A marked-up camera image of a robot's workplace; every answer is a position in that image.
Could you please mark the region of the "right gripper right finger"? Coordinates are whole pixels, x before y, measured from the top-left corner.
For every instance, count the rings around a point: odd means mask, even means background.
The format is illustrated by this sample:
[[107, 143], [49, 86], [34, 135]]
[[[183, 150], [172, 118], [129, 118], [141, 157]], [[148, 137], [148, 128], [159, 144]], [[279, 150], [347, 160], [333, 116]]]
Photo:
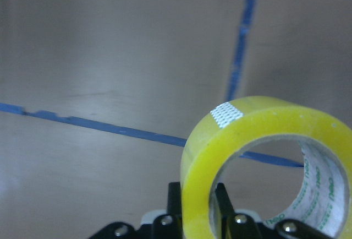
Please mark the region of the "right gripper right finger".
[[226, 187], [219, 183], [215, 189], [221, 215], [221, 238], [260, 239], [262, 234], [254, 219], [245, 213], [237, 213], [229, 199]]

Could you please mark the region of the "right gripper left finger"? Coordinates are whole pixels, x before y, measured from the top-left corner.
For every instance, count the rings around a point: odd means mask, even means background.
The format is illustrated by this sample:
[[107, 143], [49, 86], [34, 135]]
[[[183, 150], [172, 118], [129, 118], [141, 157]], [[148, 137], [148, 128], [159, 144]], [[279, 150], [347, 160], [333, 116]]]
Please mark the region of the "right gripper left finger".
[[154, 219], [152, 238], [183, 238], [180, 182], [168, 184], [166, 213]]

